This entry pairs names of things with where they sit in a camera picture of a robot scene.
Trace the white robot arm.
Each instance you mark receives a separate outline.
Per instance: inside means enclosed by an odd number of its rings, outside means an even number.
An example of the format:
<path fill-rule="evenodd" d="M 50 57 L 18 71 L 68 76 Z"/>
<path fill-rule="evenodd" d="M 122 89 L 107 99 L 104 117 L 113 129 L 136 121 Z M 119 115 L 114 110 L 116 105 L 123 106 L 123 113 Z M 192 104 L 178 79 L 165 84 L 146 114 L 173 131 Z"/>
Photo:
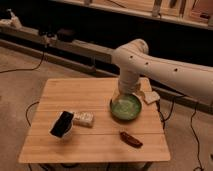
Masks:
<path fill-rule="evenodd" d="M 200 103 L 213 105 L 213 67 L 152 57 L 147 43 L 135 39 L 112 52 L 112 63 L 120 68 L 118 89 L 133 93 L 144 75 Z"/>

